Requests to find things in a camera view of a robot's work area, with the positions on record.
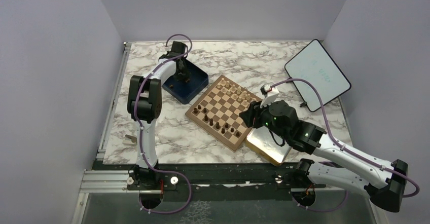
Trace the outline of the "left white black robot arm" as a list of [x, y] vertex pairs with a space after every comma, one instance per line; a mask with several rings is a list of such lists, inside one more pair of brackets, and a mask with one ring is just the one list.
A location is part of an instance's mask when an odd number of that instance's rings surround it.
[[173, 42], [171, 49], [162, 55], [157, 65], [145, 76], [130, 79], [127, 110], [136, 121], [139, 155], [133, 174], [148, 189], [159, 184], [156, 172], [158, 157], [155, 150], [155, 125], [162, 109], [162, 85], [174, 77], [179, 82], [189, 82], [191, 73], [186, 65], [190, 49], [182, 42]]

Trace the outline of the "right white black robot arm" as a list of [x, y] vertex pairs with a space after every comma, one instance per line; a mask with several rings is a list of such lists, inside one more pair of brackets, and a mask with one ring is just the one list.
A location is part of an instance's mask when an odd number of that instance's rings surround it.
[[300, 120], [293, 107], [285, 101], [277, 101], [261, 107], [251, 102], [239, 116], [248, 128], [265, 127], [271, 134], [282, 139], [282, 145], [325, 158], [337, 167], [331, 167], [311, 159], [301, 159], [288, 179], [300, 187], [325, 184], [359, 193], [376, 205], [389, 211], [399, 212], [408, 165], [401, 160], [393, 162], [377, 160], [373, 156], [331, 140], [321, 127]]

